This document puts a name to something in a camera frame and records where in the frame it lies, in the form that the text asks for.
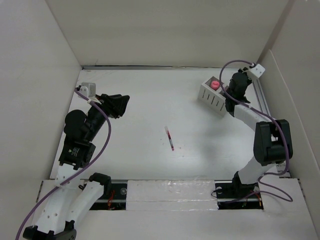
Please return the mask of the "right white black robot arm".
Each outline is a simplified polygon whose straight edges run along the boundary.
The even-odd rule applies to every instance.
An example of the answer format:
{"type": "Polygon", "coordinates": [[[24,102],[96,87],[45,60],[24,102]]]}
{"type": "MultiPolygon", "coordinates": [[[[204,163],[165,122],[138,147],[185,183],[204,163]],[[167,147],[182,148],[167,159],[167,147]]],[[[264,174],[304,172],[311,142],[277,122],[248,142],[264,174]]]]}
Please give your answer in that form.
{"type": "Polygon", "coordinates": [[[275,164],[287,163],[293,156],[289,122],[276,120],[251,107],[245,96],[248,86],[264,71],[261,65],[239,69],[223,90],[226,111],[254,131],[254,141],[252,159],[234,174],[230,184],[222,187],[220,197],[234,200],[247,197],[269,169],[275,164]]]}

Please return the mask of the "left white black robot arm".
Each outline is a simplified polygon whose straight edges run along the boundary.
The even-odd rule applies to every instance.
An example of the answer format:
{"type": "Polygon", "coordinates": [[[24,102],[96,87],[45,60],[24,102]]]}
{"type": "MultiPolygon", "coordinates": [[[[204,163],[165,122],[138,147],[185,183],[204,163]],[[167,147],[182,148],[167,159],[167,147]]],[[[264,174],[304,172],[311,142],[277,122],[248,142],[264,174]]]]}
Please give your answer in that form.
{"type": "Polygon", "coordinates": [[[99,198],[112,191],[111,177],[93,173],[81,185],[85,171],[102,155],[111,138],[110,119],[118,119],[126,111],[128,95],[77,94],[90,105],[88,112],[70,111],[64,120],[65,139],[58,159],[55,186],[30,211],[46,202],[38,220],[31,226],[21,225],[16,237],[26,240],[74,240],[81,221],[99,198]]]}

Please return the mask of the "pink eraser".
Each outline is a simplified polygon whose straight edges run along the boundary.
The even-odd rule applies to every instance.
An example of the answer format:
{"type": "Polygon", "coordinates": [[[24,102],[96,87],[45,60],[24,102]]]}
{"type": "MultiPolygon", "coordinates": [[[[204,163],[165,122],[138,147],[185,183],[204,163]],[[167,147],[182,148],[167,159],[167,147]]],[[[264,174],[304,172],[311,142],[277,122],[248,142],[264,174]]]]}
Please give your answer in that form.
{"type": "Polygon", "coordinates": [[[213,80],[210,83],[210,88],[213,89],[214,91],[217,91],[220,88],[220,82],[217,80],[213,80]]]}

